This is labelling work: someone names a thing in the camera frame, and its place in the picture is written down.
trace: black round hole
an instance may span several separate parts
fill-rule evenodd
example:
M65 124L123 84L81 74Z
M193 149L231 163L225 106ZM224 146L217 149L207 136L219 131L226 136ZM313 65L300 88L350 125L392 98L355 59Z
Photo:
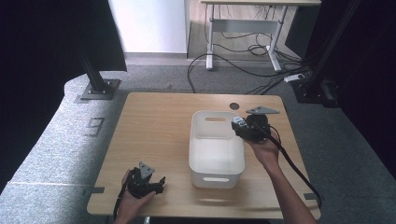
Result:
M239 109L239 104L237 104L237 103L230 103L230 108L233 109L233 110L237 110L237 109Z

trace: human hand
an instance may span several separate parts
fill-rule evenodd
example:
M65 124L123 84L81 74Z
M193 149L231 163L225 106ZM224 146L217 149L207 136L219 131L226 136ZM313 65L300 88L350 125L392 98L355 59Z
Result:
M128 177L130 170L125 173L125 176L122 178L121 184L123 185ZM129 223L131 222L139 212L140 208L150 201L155 196L155 191L152 191L150 194L146 195L141 199L136 199L129 192L124 192L122 194L119 211L117 213L117 218L114 221L115 224L120 223Z
M275 131L271 130L271 135L279 142L279 137ZM254 142L247 139L244 139L244 141L253 148L254 155L256 155L257 160L259 160L267 172L271 172L275 168L279 167L279 148L270 139L267 138L260 142Z

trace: table top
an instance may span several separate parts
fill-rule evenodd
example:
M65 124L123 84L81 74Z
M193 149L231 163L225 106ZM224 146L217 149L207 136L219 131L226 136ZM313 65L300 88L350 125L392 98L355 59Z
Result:
M320 0L200 0L209 5L319 6Z
M239 109L232 110L230 104ZM134 92L128 95L96 180L88 211L94 215L111 215L120 192L120 181L127 169L138 167L140 161L154 168L150 182L166 176L163 194L157 195L139 216L149 217L235 217L282 218L278 201L268 174L244 144L246 167L233 189L200 189L191 182L189 143L191 119L196 111L230 111L245 118L246 110L265 106L279 114L267 115L276 127L283 147L296 166L306 175L290 122L278 96ZM279 158L285 176L315 218L320 217L315 200L306 200L312 193L303 180Z

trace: white desk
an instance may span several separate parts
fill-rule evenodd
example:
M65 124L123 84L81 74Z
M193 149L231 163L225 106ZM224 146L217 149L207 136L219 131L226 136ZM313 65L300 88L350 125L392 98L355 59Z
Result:
M206 69L213 69L213 32L230 33L260 33L272 34L273 39L267 46L268 55L275 71L280 71L280 65L274 54L276 42L279 39L280 30L285 20L288 6L318 6L320 0L201 0L203 4L211 5L211 17L209 27L209 43L207 45ZM249 20L221 20L215 19L215 5L265 5L283 6L278 21L249 21Z

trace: human arm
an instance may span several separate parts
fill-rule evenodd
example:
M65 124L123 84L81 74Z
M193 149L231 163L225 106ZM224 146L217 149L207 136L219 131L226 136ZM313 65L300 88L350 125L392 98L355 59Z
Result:
M272 136L276 141L279 141L275 132L272 132ZM253 148L256 158L271 178L285 223L317 223L289 180L283 174L278 163L279 149L277 146L269 139L262 142L248 140L245 140L245 142Z
M129 174L130 170L125 173L124 178L122 179L122 185L125 183L126 178ZM119 210L117 213L117 218L114 221L115 224L126 224L131 222L138 214L140 208L150 201L155 196L155 191L146 195L141 199L136 199L129 192L124 192L122 194Z

